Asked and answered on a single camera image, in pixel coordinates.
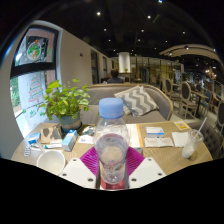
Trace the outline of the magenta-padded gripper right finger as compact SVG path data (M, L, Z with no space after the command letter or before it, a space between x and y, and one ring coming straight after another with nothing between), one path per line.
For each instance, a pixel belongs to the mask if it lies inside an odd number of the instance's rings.
M128 149L124 179L126 189L140 188L165 176L164 171L152 157L145 158L137 150Z

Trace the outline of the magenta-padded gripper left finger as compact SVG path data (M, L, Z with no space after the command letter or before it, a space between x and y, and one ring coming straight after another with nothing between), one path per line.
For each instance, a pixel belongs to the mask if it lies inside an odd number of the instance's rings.
M72 158L60 177L84 188L97 189L99 185L99 160L94 147L80 158Z

